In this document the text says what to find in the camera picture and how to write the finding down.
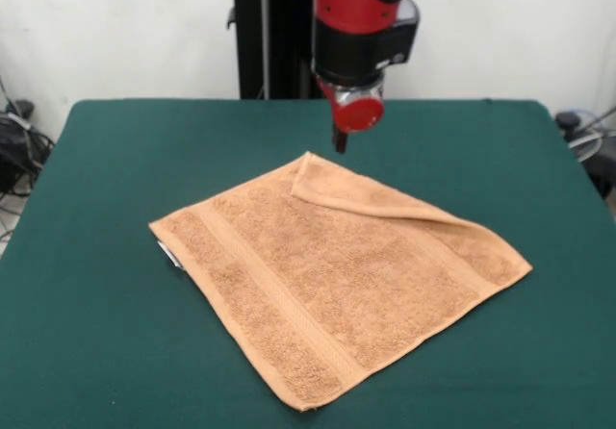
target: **black metal stand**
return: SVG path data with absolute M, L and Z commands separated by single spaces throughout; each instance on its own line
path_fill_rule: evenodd
M 235 0 L 241 98 L 265 98 L 266 94 L 269 99 L 321 98 L 310 71 L 313 0 L 265 0 L 265 21 L 263 4 L 264 0 Z M 268 62 L 263 58 L 264 42 Z

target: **white wall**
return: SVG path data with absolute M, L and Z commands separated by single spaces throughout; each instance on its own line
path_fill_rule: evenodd
M 616 103 L 616 0 L 416 0 L 389 97 Z M 56 136 L 83 98 L 238 95 L 232 0 L 0 0 L 0 71 Z

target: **table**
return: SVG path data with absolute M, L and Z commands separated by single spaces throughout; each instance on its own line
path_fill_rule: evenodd
M 614 427 L 616 228 L 534 102 L 387 103 L 332 151 L 324 101 L 85 101 L 0 261 L 0 427 Z M 147 223 L 311 150 L 535 267 L 318 411 L 286 407 Z

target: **black cable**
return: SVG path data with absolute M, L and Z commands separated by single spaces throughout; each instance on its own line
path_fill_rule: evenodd
M 29 196 L 28 190 L 16 192 L 15 185 L 26 179 L 32 189 L 55 142 L 26 120 L 0 112 L 0 191 Z
M 11 235 L 13 233 L 13 229 L 11 230 L 7 230 L 4 234 L 0 235 L 0 241 L 2 241 L 3 239 L 5 239 L 6 237 L 8 237 L 9 235 Z
M 18 213 L 17 211 L 10 210 L 9 208 L 5 208 L 2 205 L 0 205 L 0 211 L 2 211 L 3 213 L 6 213 L 8 215 L 21 215 L 21 213 Z
M 595 126 L 596 124 L 601 123 L 602 121 L 605 121 L 606 119 L 610 118 L 613 114 L 616 114 L 616 106 L 612 107 L 611 109 L 609 109 L 607 112 L 605 112 L 604 114 L 602 114 L 601 116 L 597 116 L 595 119 L 593 119 L 590 123 L 581 126 L 580 128 L 578 128 L 578 131 L 583 131 L 585 129 L 588 128 L 592 128 L 593 126 Z

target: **electrical cord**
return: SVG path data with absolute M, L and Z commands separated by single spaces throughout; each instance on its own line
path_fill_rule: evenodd
M 27 120 L 0 113 L 0 191 L 28 196 L 28 190 L 16 192 L 14 185 L 25 176 L 31 189 L 54 146 L 53 140 Z
M 10 237 L 13 234 L 14 229 L 7 230 L 4 234 L 0 235 L 0 242 L 5 242 L 6 237 Z
M 592 112 L 587 112 L 587 111 L 582 111 L 582 110 L 575 111 L 575 112 L 592 114 Z M 595 119 L 593 119 L 590 123 L 585 124 L 584 126 L 579 126 L 576 129 L 576 132 L 584 131 L 584 130 L 592 128 L 593 126 L 601 124 L 603 121 L 605 121 L 608 118 L 612 117 L 614 114 L 616 114 L 616 106 L 612 107 L 611 109 L 609 109 L 607 112 L 605 112 L 601 116 L 596 116 L 596 115 L 592 114 L 593 116 L 595 116 Z
M 21 109 L 19 108 L 19 105 L 16 104 L 10 98 L 9 93 L 7 92 L 7 88 L 4 86 L 4 81 L 2 80 L 2 74 L 0 74 L 0 90 L 2 90 L 2 94 L 4 95 L 4 98 L 7 100 L 11 108 L 15 110 L 15 113 L 17 114 L 17 116 L 19 116 L 20 118 L 23 118 L 24 116 L 23 116 L 23 113 L 21 112 Z

